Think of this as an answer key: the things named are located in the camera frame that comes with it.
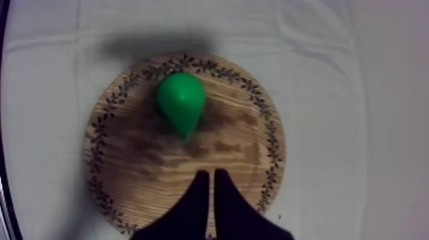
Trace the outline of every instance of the table surface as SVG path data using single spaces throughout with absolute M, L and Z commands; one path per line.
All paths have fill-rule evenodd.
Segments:
M 204 50 L 248 70 L 283 122 L 287 164 L 266 216 L 297 239 L 359 239 L 364 96 L 346 1 L 11 3 L 1 91 L 11 196 L 24 239 L 121 239 L 87 196 L 84 130 L 138 58 Z

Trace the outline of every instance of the white cloth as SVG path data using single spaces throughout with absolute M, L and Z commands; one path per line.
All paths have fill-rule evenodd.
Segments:
M 24 239 L 123 238 L 83 186 L 92 108 L 136 58 L 201 49 L 248 70 L 282 118 L 287 170 L 267 217 L 298 240 L 358 240 L 366 128 L 347 6 L 346 0 L 12 1 L 2 124 Z

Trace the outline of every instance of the round wooden board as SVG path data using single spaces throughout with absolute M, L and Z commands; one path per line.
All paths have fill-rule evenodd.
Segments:
M 201 79 L 207 93 L 188 144 L 154 107 L 159 81 L 181 71 Z M 198 169 L 211 177 L 216 168 L 227 169 L 241 194 L 263 214 L 282 179 L 285 140 L 273 103 L 249 73 L 220 57 L 175 52 L 140 61 L 105 90 L 86 128 L 84 161 L 92 198 L 129 237 L 165 214 Z M 212 203 L 213 195 L 207 238 L 215 236 Z

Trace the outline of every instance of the wooden plate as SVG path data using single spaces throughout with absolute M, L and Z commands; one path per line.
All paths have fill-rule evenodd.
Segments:
M 154 107 L 159 81 L 182 71 L 201 79 L 207 92 L 189 144 Z M 92 198 L 129 237 L 166 213 L 198 169 L 212 177 L 216 168 L 227 169 L 263 214 L 282 179 L 285 140 L 273 103 L 249 73 L 220 57 L 175 52 L 140 61 L 105 90 L 86 128 L 84 161 Z M 210 205 L 207 238 L 215 236 Z

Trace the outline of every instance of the decorative leaf pattern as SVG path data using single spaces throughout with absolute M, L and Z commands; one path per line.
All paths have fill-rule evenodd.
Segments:
M 253 83 L 252 79 L 247 79 L 240 76 L 240 73 L 234 69 L 226 69 L 218 66 L 218 63 L 205 60 L 196 59 L 195 57 L 184 54 L 181 59 L 169 59 L 164 63 L 152 64 L 142 70 L 139 74 L 132 71 L 129 77 L 125 78 L 123 83 L 117 87 L 117 91 L 111 92 L 110 96 L 105 99 L 106 106 L 103 108 L 103 114 L 97 117 L 95 122 L 91 123 L 96 133 L 95 137 L 91 140 L 91 159 L 86 163 L 89 167 L 89 172 L 92 178 L 87 182 L 90 192 L 95 196 L 96 203 L 102 210 L 104 216 L 111 220 L 116 225 L 122 234 L 132 235 L 139 226 L 125 223 L 123 220 L 123 213 L 114 208 L 114 200 L 104 192 L 103 183 L 98 180 L 97 174 L 101 174 L 101 165 L 103 161 L 103 147 L 105 146 L 105 139 L 109 136 L 106 132 L 106 125 L 109 118 L 115 117 L 115 109 L 117 106 L 125 103 L 128 97 L 128 91 L 138 84 L 146 81 L 158 81 L 173 73 L 179 72 L 195 72 L 206 73 L 212 77 L 221 80 L 226 80 L 231 84 L 238 84 L 243 90 L 249 94 L 250 101 L 259 109 L 259 114 L 263 117 L 266 127 L 267 137 L 267 157 L 271 159 L 271 167 L 266 171 L 266 182 L 262 185 L 262 191 L 259 201 L 257 202 L 257 211 L 260 213 L 265 212 L 266 207 L 269 205 L 269 199 L 274 185 L 278 184 L 278 176 L 276 169 L 282 159 L 279 157 L 278 149 L 279 144 L 276 138 L 276 126 L 274 121 L 271 120 L 273 115 L 271 107 L 266 103 L 265 99 L 261 96 L 262 93 L 258 89 L 258 85 Z M 206 237 L 207 240 L 215 240 L 212 235 Z

